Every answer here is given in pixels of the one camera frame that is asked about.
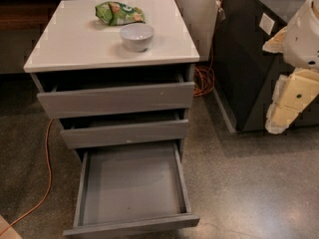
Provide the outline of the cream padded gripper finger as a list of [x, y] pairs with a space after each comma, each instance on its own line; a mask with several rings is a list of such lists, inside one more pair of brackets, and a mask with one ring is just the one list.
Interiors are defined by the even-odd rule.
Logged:
[[284, 27], [280, 31], [278, 31], [272, 38], [266, 41], [262, 50], [268, 53], [276, 54], [276, 53], [284, 53], [284, 39], [287, 33], [287, 28]]
[[266, 130], [283, 133], [318, 95], [318, 70], [296, 68], [289, 76], [280, 75], [266, 114]]

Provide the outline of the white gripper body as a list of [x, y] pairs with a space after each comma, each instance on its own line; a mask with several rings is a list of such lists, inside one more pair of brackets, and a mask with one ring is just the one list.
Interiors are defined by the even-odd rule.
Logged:
[[306, 0], [287, 24], [283, 57], [295, 68], [319, 69], [319, 0]]

